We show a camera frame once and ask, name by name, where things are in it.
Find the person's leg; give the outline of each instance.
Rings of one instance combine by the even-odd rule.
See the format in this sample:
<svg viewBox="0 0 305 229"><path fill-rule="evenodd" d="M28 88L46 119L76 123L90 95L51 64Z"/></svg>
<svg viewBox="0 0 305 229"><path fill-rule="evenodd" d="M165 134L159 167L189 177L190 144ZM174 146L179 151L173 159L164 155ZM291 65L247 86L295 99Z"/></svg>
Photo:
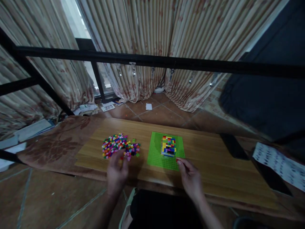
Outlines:
<svg viewBox="0 0 305 229"><path fill-rule="evenodd" d="M272 229L253 218L247 216L238 217L233 223L233 229Z"/></svg>
<svg viewBox="0 0 305 229"><path fill-rule="evenodd" d="M202 228L197 211L189 198L140 190L130 206L135 228Z"/></svg>

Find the wooden board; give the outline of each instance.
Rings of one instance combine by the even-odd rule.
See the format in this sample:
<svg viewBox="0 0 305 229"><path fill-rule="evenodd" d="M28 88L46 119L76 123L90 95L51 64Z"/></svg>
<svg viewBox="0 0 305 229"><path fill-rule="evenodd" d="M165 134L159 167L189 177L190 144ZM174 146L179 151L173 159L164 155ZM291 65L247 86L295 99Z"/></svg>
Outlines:
<svg viewBox="0 0 305 229"><path fill-rule="evenodd" d="M129 176L182 188L179 171L147 165L152 131L183 138L185 156L199 169L205 193L248 204L277 209L276 196L251 161L233 158L217 134L143 122L106 118L76 155L76 166L106 171L109 160L102 156L102 143L123 133L141 144L140 157L129 162Z"/></svg>

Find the brown floral fabric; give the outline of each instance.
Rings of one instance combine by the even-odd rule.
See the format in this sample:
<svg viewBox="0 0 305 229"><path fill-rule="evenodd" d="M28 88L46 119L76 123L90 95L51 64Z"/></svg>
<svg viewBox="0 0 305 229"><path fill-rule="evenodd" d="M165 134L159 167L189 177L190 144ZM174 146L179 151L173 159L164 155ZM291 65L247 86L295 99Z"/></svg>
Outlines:
<svg viewBox="0 0 305 229"><path fill-rule="evenodd" d="M32 138L18 158L27 165L48 171L105 180L105 173L75 166L76 154L103 119L70 116L53 130Z"/></svg>

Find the dark fabric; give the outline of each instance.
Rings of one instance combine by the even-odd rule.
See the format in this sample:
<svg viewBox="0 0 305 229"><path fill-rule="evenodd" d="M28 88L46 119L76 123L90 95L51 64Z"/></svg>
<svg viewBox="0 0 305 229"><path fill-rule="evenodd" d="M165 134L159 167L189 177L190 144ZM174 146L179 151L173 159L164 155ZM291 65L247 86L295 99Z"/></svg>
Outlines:
<svg viewBox="0 0 305 229"><path fill-rule="evenodd" d="M133 218L129 229L202 228L195 206L189 198L140 190L130 206Z"/></svg>
<svg viewBox="0 0 305 229"><path fill-rule="evenodd" d="M286 5L245 62L305 65L305 2L294 3ZM219 102L226 113L274 141L305 130L304 79L235 74L227 81ZM305 161L305 136L287 146Z"/></svg>

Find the striped curtain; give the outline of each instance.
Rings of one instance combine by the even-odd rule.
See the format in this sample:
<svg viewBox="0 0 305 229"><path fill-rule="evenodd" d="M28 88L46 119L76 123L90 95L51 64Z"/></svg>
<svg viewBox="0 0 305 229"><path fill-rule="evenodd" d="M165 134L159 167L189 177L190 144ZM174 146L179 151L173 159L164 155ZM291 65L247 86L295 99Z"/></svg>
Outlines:
<svg viewBox="0 0 305 229"><path fill-rule="evenodd" d="M98 51L168 56L174 0L78 0L78 8ZM148 99L165 69L100 64L116 95L131 102Z"/></svg>
<svg viewBox="0 0 305 229"><path fill-rule="evenodd" d="M288 0L78 0L96 49L104 52L237 61ZM103 64L117 96L166 95L192 112L215 87L212 72ZM226 74L217 74L219 83Z"/></svg>
<svg viewBox="0 0 305 229"><path fill-rule="evenodd" d="M0 0L0 27L16 45L78 49L60 1ZM74 110L93 102L93 89L82 61L28 58L62 100ZM0 84L29 77L0 47ZM0 97L0 135L42 118L57 118L61 109L34 86Z"/></svg>
<svg viewBox="0 0 305 229"><path fill-rule="evenodd" d="M238 61L287 2L288 0L178 1L169 56ZM214 74L217 79L211 87ZM182 110L192 112L226 75L176 70L171 76L168 69L165 78L166 95Z"/></svg>

